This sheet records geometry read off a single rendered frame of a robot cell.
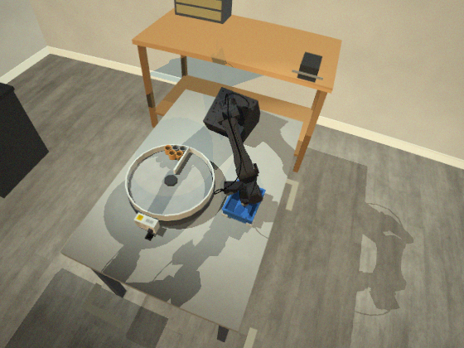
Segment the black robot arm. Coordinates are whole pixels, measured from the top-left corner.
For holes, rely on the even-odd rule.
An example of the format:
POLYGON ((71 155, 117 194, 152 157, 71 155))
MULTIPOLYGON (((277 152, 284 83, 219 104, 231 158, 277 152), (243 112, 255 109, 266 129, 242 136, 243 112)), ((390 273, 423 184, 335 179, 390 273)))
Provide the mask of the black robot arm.
POLYGON ((237 106, 236 100, 232 99, 232 97, 229 97, 229 102, 231 102, 231 104, 234 104, 234 107, 233 105, 229 107, 230 118, 228 119, 228 112, 227 112, 228 103, 224 104, 224 101, 225 99, 216 100, 212 107, 212 112, 216 111, 217 122, 224 127, 228 135, 230 145, 232 147, 233 154, 234 154, 234 164, 236 167, 235 169, 236 174, 237 176, 239 175, 238 177, 239 181, 236 181, 234 184, 232 184, 233 181, 224 182, 224 188, 232 184, 231 186, 225 189, 224 193, 227 196, 230 196, 239 191, 240 198, 248 198, 250 204, 257 204, 263 199, 261 191, 259 189, 259 185, 257 185, 257 176, 259 176, 258 174, 259 170, 258 170, 256 163, 254 163, 253 165, 248 153, 246 152, 244 148, 242 139, 239 134, 239 127, 238 127, 238 120, 245 121, 249 113, 249 110, 237 106), (221 108, 221 104, 222 104, 222 107, 224 106, 225 109, 221 108), (240 163, 241 163, 241 171, 239 174, 240 163), (247 188, 249 189, 249 192, 247 188))

